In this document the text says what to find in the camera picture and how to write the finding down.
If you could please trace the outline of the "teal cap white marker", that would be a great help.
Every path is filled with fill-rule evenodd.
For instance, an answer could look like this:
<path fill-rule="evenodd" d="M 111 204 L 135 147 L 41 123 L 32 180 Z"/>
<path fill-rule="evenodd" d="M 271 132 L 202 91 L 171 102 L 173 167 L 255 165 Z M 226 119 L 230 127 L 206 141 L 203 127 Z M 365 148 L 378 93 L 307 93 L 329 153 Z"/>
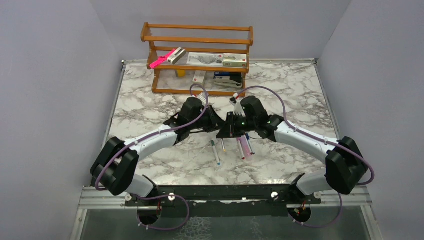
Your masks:
<path fill-rule="evenodd" d="M 211 140 L 210 143 L 211 143 L 211 146 L 212 146 L 212 150 L 213 150 L 215 161 L 216 161 L 216 163 L 217 163 L 218 166 L 221 166 L 221 159 L 219 157 L 218 149 L 216 147 L 215 141 L 214 140 Z"/>

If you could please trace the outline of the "green cap white marker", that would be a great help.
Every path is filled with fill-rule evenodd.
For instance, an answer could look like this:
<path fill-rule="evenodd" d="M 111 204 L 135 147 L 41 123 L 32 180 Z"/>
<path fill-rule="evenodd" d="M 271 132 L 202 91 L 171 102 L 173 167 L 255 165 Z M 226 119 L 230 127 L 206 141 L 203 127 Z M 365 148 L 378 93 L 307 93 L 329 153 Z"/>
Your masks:
<path fill-rule="evenodd" d="M 227 149 L 226 149 L 226 145 L 225 145 L 225 141 L 224 141 L 224 139 L 223 139 L 223 138 L 221 138 L 220 142 L 221 142 L 222 150 L 223 150 L 224 152 L 227 152 Z"/>

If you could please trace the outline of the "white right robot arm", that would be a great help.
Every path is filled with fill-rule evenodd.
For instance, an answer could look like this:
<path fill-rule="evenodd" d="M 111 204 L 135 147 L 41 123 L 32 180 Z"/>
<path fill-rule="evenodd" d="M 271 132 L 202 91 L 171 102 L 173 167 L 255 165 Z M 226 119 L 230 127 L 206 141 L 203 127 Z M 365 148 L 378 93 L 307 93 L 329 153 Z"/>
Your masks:
<path fill-rule="evenodd" d="M 241 138 L 254 131 L 262 139 L 292 146 L 325 165 L 325 170 L 302 173 L 289 185 L 289 199 L 296 204 L 321 191 L 335 190 L 349 195 L 369 169 L 350 137 L 337 140 L 297 127 L 280 115 L 269 115 L 254 96 L 232 102 L 234 111 L 227 113 L 216 136 L 218 139 Z"/>

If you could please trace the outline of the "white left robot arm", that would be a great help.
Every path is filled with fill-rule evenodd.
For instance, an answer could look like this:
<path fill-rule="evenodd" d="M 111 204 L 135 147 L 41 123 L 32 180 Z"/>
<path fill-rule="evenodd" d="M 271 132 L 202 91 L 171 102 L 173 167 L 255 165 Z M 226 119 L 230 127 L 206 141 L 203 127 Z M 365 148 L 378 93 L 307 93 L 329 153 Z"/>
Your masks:
<path fill-rule="evenodd" d="M 110 138 L 93 163 L 90 174 L 98 190 L 107 190 L 114 196 L 126 192 L 138 196 L 144 205 L 152 205 L 157 200 L 156 184 L 136 174 L 138 162 L 184 141 L 193 130 L 210 133 L 219 130 L 224 123 L 211 105 L 204 106 L 200 99 L 189 97 L 181 110 L 156 130 L 128 140 Z"/>

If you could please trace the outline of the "pink highlighter pen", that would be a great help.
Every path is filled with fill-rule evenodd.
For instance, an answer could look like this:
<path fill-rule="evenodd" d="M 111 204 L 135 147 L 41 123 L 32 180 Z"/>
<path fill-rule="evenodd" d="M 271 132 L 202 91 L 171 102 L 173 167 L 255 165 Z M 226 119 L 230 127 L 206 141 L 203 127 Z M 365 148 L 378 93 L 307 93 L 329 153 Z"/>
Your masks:
<path fill-rule="evenodd" d="M 243 150 L 245 160 L 247 160 L 248 162 L 251 162 L 253 157 L 251 155 L 251 150 L 249 148 L 249 145 L 245 136 L 240 138 L 240 143 L 241 143 L 241 148 Z"/>

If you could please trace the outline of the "blue cap white marker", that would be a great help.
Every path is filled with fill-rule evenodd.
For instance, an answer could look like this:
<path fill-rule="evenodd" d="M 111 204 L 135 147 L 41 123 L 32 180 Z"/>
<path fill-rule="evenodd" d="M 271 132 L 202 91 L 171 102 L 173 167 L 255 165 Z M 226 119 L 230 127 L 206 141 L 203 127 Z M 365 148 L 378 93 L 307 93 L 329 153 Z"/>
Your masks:
<path fill-rule="evenodd" d="M 246 133 L 246 134 L 245 134 L 245 138 L 246 138 L 246 141 L 247 141 L 247 144 L 248 144 L 249 150 L 250 150 L 250 154 L 251 154 L 251 155 L 255 155 L 256 153 L 255 153 L 255 151 L 254 151 L 254 149 L 253 149 L 253 147 L 252 147 L 252 143 L 251 143 L 250 136 L 249 136 L 249 134 L 248 134 L 248 133 Z"/>

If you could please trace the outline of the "pink cap white marker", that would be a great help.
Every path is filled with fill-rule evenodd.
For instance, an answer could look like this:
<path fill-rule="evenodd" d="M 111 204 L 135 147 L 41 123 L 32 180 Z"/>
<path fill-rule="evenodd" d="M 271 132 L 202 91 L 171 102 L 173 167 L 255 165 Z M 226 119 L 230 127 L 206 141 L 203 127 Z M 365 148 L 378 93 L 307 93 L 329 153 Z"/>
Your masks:
<path fill-rule="evenodd" d="M 242 147 L 241 138 L 240 138 L 240 137 L 238 137 L 238 138 L 236 139 L 236 142 L 237 142 L 237 148 L 238 148 L 238 151 L 239 151 L 239 154 L 240 154 L 240 158 L 241 158 L 242 160 L 245 160 L 245 159 L 246 159 L 246 157 L 245 157 L 244 150 L 243 150 L 243 147 Z"/>

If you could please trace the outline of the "black grey stapler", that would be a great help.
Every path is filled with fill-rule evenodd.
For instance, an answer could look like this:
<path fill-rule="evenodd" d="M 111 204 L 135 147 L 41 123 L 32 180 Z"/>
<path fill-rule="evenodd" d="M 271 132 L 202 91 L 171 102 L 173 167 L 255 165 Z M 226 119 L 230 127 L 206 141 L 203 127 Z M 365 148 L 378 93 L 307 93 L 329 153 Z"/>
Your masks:
<path fill-rule="evenodd" d="M 243 76 L 240 72 L 216 71 L 213 75 L 214 83 L 218 86 L 241 89 Z"/>

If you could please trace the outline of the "small white red box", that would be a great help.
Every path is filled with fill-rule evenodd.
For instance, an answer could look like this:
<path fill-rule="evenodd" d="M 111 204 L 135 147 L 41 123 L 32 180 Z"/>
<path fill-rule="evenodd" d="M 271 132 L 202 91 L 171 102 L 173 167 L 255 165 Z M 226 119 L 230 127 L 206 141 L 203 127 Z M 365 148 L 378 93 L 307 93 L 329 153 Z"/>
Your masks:
<path fill-rule="evenodd" d="M 192 82 L 203 85 L 205 81 L 205 77 L 206 77 L 206 71 L 197 70 L 194 74 Z"/>

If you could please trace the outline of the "yellow small block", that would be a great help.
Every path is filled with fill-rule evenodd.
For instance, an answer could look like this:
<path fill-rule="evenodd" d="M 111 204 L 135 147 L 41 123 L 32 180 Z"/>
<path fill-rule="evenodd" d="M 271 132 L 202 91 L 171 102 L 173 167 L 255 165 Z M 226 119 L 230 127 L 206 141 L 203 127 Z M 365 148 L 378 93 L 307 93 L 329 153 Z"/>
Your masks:
<path fill-rule="evenodd" d="M 183 70 L 183 69 L 176 69 L 175 75 L 176 75 L 177 78 L 182 78 L 186 75 L 186 71 Z"/>

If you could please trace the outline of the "wooden two-tier shelf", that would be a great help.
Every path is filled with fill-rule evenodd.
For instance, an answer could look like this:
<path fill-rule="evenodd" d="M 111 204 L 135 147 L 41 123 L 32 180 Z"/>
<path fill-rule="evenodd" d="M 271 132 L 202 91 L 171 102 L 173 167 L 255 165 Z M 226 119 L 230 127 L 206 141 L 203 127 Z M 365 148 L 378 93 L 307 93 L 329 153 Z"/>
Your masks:
<path fill-rule="evenodd" d="M 155 94 L 188 94 L 203 84 L 212 96 L 232 96 L 246 87 L 253 26 L 145 22 L 140 40 L 149 45 L 146 67 Z"/>

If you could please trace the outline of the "green white staples box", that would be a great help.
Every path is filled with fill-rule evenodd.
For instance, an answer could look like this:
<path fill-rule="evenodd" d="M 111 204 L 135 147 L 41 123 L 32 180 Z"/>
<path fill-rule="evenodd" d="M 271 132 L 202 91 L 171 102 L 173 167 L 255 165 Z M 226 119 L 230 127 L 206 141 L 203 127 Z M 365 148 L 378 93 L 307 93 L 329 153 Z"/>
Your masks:
<path fill-rule="evenodd" d="M 246 68 L 248 57 L 246 54 L 224 53 L 222 64 L 227 68 Z"/>

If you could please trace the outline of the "black front mounting rail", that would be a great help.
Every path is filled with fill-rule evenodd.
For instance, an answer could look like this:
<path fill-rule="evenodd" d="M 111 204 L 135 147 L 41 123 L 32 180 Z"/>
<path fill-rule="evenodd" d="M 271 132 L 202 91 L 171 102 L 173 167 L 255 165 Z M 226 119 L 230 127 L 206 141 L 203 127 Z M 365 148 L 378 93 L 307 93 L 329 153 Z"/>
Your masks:
<path fill-rule="evenodd" d="M 130 194 L 125 206 L 164 218 L 287 217 L 288 209 L 321 202 L 314 195 L 304 199 L 291 197 L 288 184 L 160 185 L 147 200 Z"/>

